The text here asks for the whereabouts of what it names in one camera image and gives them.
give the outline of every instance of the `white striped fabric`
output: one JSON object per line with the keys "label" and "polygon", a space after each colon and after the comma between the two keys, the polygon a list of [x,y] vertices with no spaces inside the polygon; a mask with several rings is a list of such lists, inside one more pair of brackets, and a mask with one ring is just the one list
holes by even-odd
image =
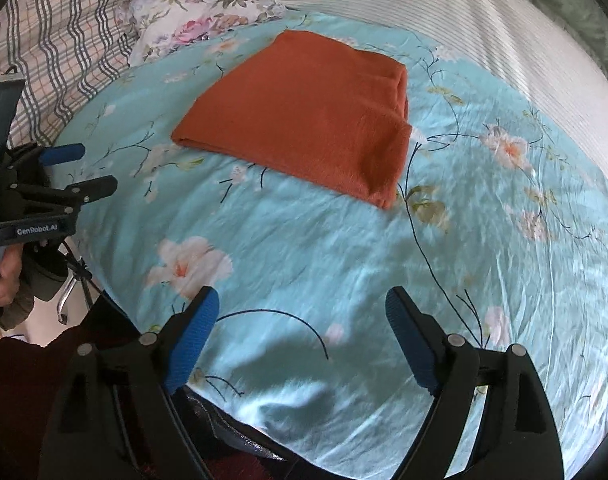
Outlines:
{"label": "white striped fabric", "polygon": [[51,144],[77,110],[127,69],[136,37],[115,23],[120,1],[7,2],[0,13],[0,75],[16,65],[27,78],[11,144]]}
{"label": "white striped fabric", "polygon": [[561,28],[526,0],[282,0],[409,28],[500,76],[553,119],[608,178],[608,82]]}

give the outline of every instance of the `human hand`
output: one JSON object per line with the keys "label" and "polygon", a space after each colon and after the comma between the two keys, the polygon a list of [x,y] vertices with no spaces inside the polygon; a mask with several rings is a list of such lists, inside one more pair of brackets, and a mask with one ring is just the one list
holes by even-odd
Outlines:
{"label": "human hand", "polygon": [[23,244],[6,248],[0,262],[0,306],[9,306],[20,289]]}

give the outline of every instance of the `floral pillow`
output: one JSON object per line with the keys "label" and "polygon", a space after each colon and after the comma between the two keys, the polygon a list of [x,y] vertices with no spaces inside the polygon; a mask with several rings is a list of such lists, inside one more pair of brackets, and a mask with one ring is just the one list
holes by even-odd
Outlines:
{"label": "floral pillow", "polygon": [[138,66],[233,27],[280,18],[285,11],[277,0],[127,0],[115,19],[138,33],[128,58],[130,66]]}

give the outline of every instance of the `plaid fabric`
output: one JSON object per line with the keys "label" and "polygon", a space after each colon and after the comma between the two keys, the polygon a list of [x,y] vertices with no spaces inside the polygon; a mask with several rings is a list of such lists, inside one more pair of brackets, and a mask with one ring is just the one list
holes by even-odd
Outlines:
{"label": "plaid fabric", "polygon": [[0,75],[16,65],[26,76],[11,146],[52,144],[128,68],[136,35],[115,23],[120,1],[8,0],[0,13]]}

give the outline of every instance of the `orange blanket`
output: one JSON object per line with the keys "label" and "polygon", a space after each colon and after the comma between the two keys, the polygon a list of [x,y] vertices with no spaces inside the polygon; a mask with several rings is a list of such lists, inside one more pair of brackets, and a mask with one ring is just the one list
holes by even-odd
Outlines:
{"label": "orange blanket", "polygon": [[382,54],[287,30],[202,94],[172,138],[388,208],[411,134],[406,78]]}

